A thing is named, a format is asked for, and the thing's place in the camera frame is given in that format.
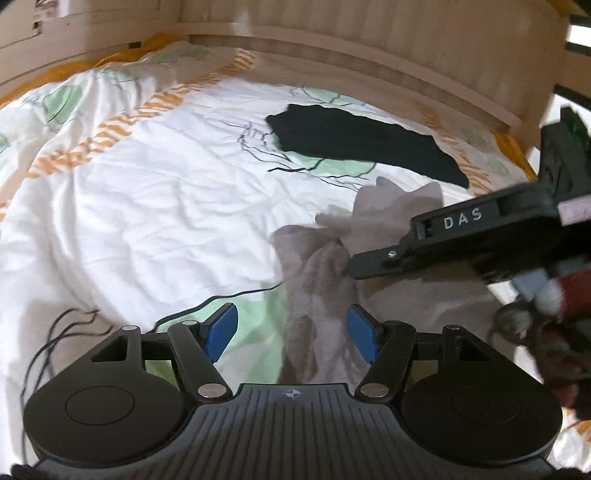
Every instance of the screw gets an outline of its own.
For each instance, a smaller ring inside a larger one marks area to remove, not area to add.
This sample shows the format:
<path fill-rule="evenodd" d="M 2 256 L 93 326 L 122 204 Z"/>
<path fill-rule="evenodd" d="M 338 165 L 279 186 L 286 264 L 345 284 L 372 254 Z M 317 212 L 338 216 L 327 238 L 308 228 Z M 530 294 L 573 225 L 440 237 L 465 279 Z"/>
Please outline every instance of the screw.
<path fill-rule="evenodd" d="M 369 398 L 382 398 L 388 395 L 389 389 L 381 383 L 366 383 L 361 387 L 361 393 Z"/>
<path fill-rule="evenodd" d="M 201 385 L 197 393 L 203 398 L 219 398 L 226 394 L 228 389 L 219 383 L 206 383 Z"/>

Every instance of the wooden bed frame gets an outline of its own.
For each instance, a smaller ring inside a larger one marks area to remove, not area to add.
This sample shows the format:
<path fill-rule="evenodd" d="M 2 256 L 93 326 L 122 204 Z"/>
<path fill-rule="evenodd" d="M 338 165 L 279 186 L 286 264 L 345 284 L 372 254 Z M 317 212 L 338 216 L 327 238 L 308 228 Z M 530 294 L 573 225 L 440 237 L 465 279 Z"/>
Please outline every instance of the wooden bed frame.
<path fill-rule="evenodd" d="M 567 51 L 570 0 L 34 0 L 0 14 L 0 96 L 59 63 L 159 31 L 354 70 L 539 146 L 556 84 L 591 97 L 591 57 Z"/>

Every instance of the black cloth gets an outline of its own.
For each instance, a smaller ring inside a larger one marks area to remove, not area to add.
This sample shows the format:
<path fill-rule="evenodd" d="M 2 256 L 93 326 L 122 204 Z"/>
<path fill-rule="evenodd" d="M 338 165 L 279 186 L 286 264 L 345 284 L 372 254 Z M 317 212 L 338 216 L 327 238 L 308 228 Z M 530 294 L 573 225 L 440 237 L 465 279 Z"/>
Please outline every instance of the black cloth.
<path fill-rule="evenodd" d="M 442 152 L 433 137 L 400 125 L 378 122 L 339 108 L 290 104 L 269 115 L 267 123 L 283 151 L 334 160 L 366 160 L 407 168 L 435 180 L 468 188 L 456 161 Z"/>
<path fill-rule="evenodd" d="M 591 480 L 591 473 L 583 473 L 576 468 L 562 468 L 545 476 L 544 480 Z"/>

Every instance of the bed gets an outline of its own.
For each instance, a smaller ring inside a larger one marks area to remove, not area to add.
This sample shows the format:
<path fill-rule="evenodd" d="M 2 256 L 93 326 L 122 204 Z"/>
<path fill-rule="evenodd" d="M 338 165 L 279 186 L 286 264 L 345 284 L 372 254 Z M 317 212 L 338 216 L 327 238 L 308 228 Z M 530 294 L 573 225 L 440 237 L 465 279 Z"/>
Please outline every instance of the bed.
<path fill-rule="evenodd" d="M 232 301 L 240 327 L 218 369 L 234 389 L 276 382 L 287 293 L 271 234 L 350 210 L 379 176 L 433 181 L 283 152 L 267 115 L 322 105 L 431 135 L 469 180 L 441 183 L 450 205 L 534 181 L 525 153 L 550 94 L 575 87 L 557 67 L 565 15 L 580 13 L 568 2 L 82 4 L 39 22 L 17 0 L 0 15 L 0 471 L 33 458 L 22 402 L 112 326 L 165 331 L 172 314 Z M 64 325 L 84 335 L 39 376 L 30 360 L 70 308 Z M 554 463 L 591 468 L 586 438 L 566 429 Z"/>

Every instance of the gray cloth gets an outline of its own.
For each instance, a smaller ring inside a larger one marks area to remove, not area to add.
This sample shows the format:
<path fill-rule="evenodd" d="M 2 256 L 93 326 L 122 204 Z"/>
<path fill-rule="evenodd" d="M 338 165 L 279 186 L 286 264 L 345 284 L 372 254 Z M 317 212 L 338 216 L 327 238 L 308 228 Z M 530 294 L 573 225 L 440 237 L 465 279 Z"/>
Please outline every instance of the gray cloth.
<path fill-rule="evenodd" d="M 346 273 L 351 255 L 396 245 L 411 217 L 441 206 L 437 183 L 407 193 L 378 178 L 359 190 L 352 216 L 318 214 L 322 228 L 290 225 L 275 232 L 289 309 L 281 383 L 344 382 L 355 389 L 369 366 L 346 332 L 352 303 L 380 322 L 400 320 L 437 333 L 455 323 L 486 339 L 500 303 L 463 262 L 397 278 L 355 281 Z"/>

